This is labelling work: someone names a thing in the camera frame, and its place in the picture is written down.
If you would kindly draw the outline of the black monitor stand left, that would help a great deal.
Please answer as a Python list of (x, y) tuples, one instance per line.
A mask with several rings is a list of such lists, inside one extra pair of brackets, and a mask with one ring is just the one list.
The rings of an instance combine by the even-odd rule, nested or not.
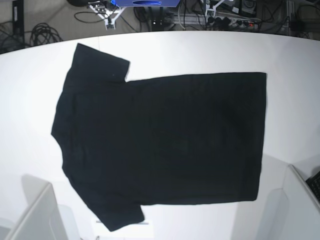
[(24, 37), (24, 0), (12, 1), (12, 30), (14, 34)]

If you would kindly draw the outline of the black T-shirt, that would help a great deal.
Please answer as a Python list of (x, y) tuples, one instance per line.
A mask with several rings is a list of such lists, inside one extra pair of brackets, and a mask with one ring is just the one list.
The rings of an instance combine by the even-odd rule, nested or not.
[(126, 81), (130, 63), (78, 44), (51, 134), (71, 186), (109, 231), (142, 206), (255, 201), (264, 72)]

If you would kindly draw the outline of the white bin left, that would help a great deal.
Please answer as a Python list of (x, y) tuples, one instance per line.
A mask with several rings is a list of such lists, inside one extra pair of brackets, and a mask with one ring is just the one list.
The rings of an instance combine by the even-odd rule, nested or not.
[(27, 208), (16, 223), (0, 219), (2, 240), (80, 240), (70, 207), (57, 203), (53, 185), (42, 181), (29, 195)]

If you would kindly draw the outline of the white bin right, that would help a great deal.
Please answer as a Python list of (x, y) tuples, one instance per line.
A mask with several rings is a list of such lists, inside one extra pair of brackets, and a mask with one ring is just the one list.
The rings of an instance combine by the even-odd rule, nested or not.
[(318, 240), (320, 204), (293, 165), (289, 165), (282, 188), (273, 190), (260, 222), (264, 240)]

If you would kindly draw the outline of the white bin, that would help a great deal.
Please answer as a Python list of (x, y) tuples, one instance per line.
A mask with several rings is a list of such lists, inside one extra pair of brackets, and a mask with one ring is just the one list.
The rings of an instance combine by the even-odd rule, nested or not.
[(0, 219), (2, 240), (80, 240), (70, 207), (57, 203), (53, 185), (42, 181), (29, 195), (27, 208), (16, 223)]
[(320, 204), (293, 165), (289, 165), (282, 188), (273, 190), (260, 222), (264, 240), (318, 240)]

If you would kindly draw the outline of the blue box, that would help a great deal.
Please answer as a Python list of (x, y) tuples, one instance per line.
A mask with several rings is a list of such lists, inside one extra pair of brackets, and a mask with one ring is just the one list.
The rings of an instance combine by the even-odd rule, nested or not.
[(119, 7), (173, 7), (179, 4), (180, 0), (115, 0)]

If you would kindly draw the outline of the black keyboard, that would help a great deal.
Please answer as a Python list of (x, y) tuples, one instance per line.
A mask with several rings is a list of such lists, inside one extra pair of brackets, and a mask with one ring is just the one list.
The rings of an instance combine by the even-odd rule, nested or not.
[(320, 172), (308, 178), (306, 180), (306, 184), (308, 185), (316, 199), (320, 201)]

